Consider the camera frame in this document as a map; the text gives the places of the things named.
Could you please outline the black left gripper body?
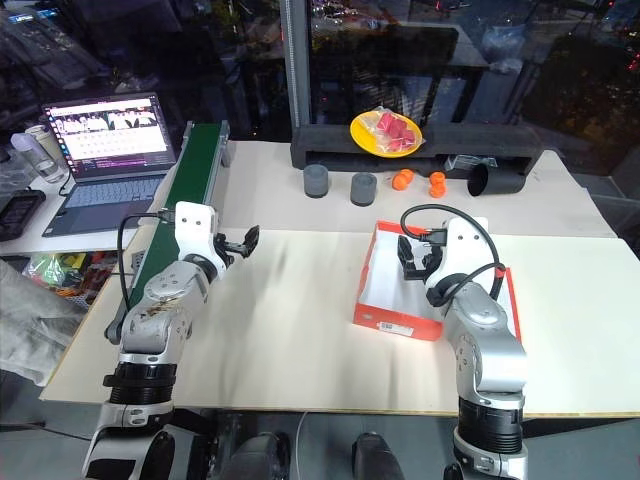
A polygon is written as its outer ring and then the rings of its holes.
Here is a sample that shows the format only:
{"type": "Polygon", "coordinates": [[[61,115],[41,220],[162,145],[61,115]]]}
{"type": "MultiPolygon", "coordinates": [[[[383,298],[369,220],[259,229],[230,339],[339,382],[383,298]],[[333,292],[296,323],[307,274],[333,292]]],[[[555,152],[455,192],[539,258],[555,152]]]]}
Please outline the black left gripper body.
{"type": "Polygon", "coordinates": [[[218,233],[214,237],[214,241],[213,241],[214,250],[216,254],[219,256],[219,258],[223,261],[226,267],[230,267],[234,263],[235,257],[240,256],[230,251],[231,244],[241,244],[241,243],[228,241],[226,238],[226,235],[222,233],[218,233]]]}

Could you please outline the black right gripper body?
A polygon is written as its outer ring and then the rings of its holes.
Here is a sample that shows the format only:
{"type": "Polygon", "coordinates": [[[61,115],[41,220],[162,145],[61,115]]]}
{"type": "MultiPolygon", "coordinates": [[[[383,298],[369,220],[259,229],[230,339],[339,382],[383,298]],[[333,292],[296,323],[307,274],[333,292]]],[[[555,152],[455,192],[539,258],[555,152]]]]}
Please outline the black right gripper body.
{"type": "Polygon", "coordinates": [[[427,242],[426,246],[429,247],[429,251],[422,260],[424,266],[422,281],[424,284],[426,284],[427,280],[440,268],[444,254],[443,246],[441,244],[427,242]]]}

